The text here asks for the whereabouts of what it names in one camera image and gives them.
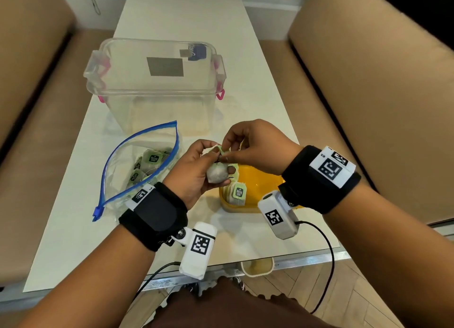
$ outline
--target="white bin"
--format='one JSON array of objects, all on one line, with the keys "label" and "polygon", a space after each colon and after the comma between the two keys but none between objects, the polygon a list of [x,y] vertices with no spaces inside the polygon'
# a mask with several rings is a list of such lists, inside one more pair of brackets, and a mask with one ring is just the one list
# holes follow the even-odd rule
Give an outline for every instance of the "white bin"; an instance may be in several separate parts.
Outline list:
[{"label": "white bin", "polygon": [[208,43],[118,38],[93,51],[83,76],[127,135],[177,120],[184,136],[209,133],[226,78]]}]

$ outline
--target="blue label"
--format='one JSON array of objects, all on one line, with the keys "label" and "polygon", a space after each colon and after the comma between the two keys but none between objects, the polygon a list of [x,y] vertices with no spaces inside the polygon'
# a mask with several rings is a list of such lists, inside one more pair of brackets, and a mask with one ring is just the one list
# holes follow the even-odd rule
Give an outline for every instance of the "blue label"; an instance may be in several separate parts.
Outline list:
[{"label": "blue label", "polygon": [[207,57],[207,48],[204,44],[189,45],[189,50],[191,51],[192,56],[190,56],[188,60],[194,61]]}]

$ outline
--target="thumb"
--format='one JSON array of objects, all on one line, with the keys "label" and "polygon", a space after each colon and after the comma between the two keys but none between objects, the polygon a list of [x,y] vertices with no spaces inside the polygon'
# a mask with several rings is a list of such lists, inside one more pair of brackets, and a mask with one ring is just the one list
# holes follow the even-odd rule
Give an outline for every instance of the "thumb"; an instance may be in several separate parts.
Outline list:
[{"label": "thumb", "polygon": [[227,151],[221,156],[220,161],[224,163],[239,163],[249,164],[251,149],[244,149],[238,151]]},{"label": "thumb", "polygon": [[201,173],[205,174],[208,168],[218,160],[219,153],[219,149],[214,148],[210,150],[210,152],[207,152],[206,154],[200,156],[200,158],[197,160],[197,163],[200,165]]}]

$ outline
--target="white table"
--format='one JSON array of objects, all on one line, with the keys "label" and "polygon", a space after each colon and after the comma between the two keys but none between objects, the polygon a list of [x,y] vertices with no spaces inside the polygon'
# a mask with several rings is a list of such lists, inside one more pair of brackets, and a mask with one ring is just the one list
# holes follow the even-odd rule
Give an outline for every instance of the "white table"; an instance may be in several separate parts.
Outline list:
[{"label": "white table", "polygon": [[[216,102],[215,129],[203,138],[221,142],[232,124],[262,118],[297,142],[241,0],[127,0],[114,36],[215,46],[224,58],[226,93]],[[107,106],[93,96],[24,291],[54,288],[116,226],[113,218],[92,223],[91,216],[105,161],[123,139]],[[187,147],[193,140],[184,139],[183,144]],[[310,209],[298,210],[297,215],[318,225],[333,247],[339,246],[321,215]],[[296,237],[281,241],[262,215],[224,212],[215,190],[202,197],[188,218],[190,227],[205,221],[219,229],[210,265],[326,249],[323,237],[310,226],[301,226]],[[163,246],[150,270],[180,261],[183,252],[178,244]]]}]

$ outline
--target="black wristband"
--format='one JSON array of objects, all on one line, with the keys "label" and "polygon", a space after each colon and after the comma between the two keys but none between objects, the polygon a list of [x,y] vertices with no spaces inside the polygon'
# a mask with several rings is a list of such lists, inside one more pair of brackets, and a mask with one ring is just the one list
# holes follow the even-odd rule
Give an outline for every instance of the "black wristband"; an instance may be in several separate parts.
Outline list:
[{"label": "black wristband", "polygon": [[309,166],[320,152],[312,145],[306,146],[282,173],[286,182],[279,190],[291,204],[326,214],[359,183],[361,175],[355,172],[341,188],[337,187]]},{"label": "black wristband", "polygon": [[156,252],[163,242],[188,225],[184,202],[166,185],[158,182],[134,209],[119,218],[122,224],[149,250]]}]

